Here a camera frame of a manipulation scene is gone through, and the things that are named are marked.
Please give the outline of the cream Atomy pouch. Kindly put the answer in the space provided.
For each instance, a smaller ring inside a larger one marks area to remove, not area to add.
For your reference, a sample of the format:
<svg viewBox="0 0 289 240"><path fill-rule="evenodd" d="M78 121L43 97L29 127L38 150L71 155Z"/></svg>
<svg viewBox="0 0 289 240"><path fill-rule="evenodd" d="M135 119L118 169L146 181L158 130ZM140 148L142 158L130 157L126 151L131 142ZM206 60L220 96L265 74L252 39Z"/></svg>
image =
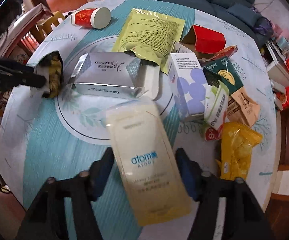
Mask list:
<svg viewBox="0 0 289 240"><path fill-rule="evenodd" d="M143 98L113 106L106 127L139 226L188 215L191 200L156 104Z"/></svg>

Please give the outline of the yellow cracker snack bag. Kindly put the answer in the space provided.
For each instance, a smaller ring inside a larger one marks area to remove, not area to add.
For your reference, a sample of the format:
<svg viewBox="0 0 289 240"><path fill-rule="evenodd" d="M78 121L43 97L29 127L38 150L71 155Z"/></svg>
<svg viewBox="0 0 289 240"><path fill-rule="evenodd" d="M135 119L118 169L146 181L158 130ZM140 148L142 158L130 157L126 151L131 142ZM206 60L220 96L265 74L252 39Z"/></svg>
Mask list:
<svg viewBox="0 0 289 240"><path fill-rule="evenodd" d="M220 178L234 180L247 178L251 165L252 149L263 136L239 122L226 122L221 133Z"/></svg>

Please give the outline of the white green snack bag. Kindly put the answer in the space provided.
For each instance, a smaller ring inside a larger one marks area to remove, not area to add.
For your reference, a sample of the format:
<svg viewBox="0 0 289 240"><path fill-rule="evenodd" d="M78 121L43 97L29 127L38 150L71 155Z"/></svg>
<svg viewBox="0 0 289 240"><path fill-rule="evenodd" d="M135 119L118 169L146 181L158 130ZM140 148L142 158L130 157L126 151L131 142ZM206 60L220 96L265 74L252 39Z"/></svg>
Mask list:
<svg viewBox="0 0 289 240"><path fill-rule="evenodd" d="M229 90L219 81L219 86L206 86L204 123L201 134L206 141L219 140L226 118Z"/></svg>

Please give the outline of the beige kraft snack bag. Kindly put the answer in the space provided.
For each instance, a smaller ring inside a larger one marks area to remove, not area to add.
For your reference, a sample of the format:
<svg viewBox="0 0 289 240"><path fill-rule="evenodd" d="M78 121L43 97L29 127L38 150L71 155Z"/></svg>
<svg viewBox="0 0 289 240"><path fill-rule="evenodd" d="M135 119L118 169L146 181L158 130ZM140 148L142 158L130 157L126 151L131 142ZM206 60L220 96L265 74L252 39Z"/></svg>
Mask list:
<svg viewBox="0 0 289 240"><path fill-rule="evenodd" d="M260 105L252 100L244 87L229 96L227 117L230 122L240 122L252 127L258 120Z"/></svg>

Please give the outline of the white purple carton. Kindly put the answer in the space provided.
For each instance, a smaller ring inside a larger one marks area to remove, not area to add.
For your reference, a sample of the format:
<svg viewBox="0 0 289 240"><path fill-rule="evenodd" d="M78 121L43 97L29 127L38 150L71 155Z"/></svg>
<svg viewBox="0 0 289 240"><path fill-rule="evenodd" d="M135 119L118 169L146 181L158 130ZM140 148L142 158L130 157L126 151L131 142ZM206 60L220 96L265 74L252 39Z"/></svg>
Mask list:
<svg viewBox="0 0 289 240"><path fill-rule="evenodd" d="M181 121L204 116L207 81L194 53L171 53L169 84Z"/></svg>

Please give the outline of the silver rectangular box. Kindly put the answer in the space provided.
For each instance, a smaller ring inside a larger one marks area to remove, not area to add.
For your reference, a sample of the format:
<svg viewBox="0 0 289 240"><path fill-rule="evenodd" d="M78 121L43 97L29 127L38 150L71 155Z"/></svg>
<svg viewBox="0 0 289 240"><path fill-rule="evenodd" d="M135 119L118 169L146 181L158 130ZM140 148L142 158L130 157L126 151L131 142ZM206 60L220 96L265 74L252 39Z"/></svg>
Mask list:
<svg viewBox="0 0 289 240"><path fill-rule="evenodd" d="M121 99L142 95L144 83L141 60L127 53L115 52L82 55L68 81L80 94Z"/></svg>

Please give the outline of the dark green snack bag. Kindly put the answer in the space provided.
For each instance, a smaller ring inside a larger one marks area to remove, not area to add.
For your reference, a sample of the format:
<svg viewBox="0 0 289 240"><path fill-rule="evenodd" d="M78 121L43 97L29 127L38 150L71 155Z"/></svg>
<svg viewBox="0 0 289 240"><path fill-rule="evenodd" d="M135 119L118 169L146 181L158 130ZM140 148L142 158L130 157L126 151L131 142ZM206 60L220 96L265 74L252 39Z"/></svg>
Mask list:
<svg viewBox="0 0 289 240"><path fill-rule="evenodd" d="M244 86L227 56L209 62L204 66L204 71L209 75L211 81L218 80L224 83L229 89L230 95Z"/></svg>

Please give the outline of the red cylindrical canister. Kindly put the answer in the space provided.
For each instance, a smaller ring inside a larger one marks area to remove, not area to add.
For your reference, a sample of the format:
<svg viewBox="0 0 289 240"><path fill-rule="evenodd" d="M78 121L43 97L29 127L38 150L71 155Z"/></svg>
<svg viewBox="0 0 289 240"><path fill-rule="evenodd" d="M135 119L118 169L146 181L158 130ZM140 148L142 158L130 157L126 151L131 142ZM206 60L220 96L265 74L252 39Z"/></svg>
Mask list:
<svg viewBox="0 0 289 240"><path fill-rule="evenodd" d="M111 11L106 7L76 10L70 16L73 25L91 29L105 28L111 18Z"/></svg>

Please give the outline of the red orange snack bag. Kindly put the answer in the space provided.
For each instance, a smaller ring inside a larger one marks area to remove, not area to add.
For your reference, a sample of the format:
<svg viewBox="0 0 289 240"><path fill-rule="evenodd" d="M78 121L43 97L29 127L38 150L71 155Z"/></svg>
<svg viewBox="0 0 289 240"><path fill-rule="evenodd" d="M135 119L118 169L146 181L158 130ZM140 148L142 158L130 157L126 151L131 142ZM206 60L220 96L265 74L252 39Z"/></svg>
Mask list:
<svg viewBox="0 0 289 240"><path fill-rule="evenodd" d="M211 61L214 61L214 60L221 59L222 57L225 57L225 56L230 58L237 51L238 51L238 46L237 45L228 46L228 47L218 51L217 53L213 53L213 54L199 53L198 60L201 61L202 63L207 63L207 62L211 62Z"/></svg>

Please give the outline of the red paper box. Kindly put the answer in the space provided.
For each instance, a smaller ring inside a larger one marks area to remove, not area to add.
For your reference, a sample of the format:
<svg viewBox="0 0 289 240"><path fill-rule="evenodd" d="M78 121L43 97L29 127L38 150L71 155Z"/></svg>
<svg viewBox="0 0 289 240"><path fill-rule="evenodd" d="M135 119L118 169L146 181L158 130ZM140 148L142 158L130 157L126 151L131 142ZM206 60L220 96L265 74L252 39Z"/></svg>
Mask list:
<svg viewBox="0 0 289 240"><path fill-rule="evenodd" d="M214 54L225 48L226 40L222 33L192 25L180 43L195 53Z"/></svg>

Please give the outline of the yellow-green foil pouch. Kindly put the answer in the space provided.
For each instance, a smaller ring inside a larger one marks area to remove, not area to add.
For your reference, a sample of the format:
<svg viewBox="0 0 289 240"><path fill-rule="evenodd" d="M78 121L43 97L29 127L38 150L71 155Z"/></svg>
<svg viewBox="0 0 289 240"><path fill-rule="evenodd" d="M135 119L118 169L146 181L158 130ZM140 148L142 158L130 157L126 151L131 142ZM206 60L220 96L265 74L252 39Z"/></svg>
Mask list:
<svg viewBox="0 0 289 240"><path fill-rule="evenodd" d="M113 46L113 52L131 51L136 57L156 63L168 72L167 60L174 42L179 42L185 20L133 8Z"/></svg>

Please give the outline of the yellow plastic stool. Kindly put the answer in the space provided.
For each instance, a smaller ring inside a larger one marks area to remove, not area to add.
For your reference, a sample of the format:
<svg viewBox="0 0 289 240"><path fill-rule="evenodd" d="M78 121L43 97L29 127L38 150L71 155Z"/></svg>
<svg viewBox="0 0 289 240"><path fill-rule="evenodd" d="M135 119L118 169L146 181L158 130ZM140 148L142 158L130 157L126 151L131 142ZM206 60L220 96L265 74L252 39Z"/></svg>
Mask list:
<svg viewBox="0 0 289 240"><path fill-rule="evenodd" d="M53 31L52 27L59 26L64 20L65 16L60 11L56 11L49 18L38 21L36 26L42 37L46 38Z"/></svg>

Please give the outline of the white tree-print tablecloth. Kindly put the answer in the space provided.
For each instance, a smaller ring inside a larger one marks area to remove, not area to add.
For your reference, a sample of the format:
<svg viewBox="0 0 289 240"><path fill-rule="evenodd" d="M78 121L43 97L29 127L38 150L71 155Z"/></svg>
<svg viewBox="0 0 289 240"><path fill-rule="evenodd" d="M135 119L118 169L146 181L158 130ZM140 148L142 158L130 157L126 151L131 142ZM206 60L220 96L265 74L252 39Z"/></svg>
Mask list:
<svg viewBox="0 0 289 240"><path fill-rule="evenodd" d="M247 183L260 206L266 208L270 181L276 171L276 112L265 64L253 38L215 16L174 3L155 0L104 0L86 8L107 7L110 24L101 30L75 27L62 22L34 52L29 65L58 51L68 79L81 55L111 51L127 17L134 8L185 20L185 31L194 24L223 33L238 51L231 62L247 94L260 105L253 129L263 135L253 148ZM100 159L110 144L103 112L119 99L81 95L66 88L54 99L44 99L29 87L13 89L1 122L0 173L15 197L29 207L48 177L71 178ZM104 239L187 239L195 213L162 224L138 226L129 206L117 167L112 169L103 195L93 204Z"/></svg>

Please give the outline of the white side cabinet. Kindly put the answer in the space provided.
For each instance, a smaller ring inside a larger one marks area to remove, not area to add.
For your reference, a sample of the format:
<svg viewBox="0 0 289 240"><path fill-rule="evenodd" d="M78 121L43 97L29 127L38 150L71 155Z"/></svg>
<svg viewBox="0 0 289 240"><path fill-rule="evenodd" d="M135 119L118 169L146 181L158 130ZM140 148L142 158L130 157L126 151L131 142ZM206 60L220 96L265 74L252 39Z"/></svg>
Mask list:
<svg viewBox="0 0 289 240"><path fill-rule="evenodd" d="M266 67L269 78L284 87L288 87L289 72L287 70L287 65L285 64L285 57L279 52L272 41L266 42L265 45L270 54L269 64Z"/></svg>

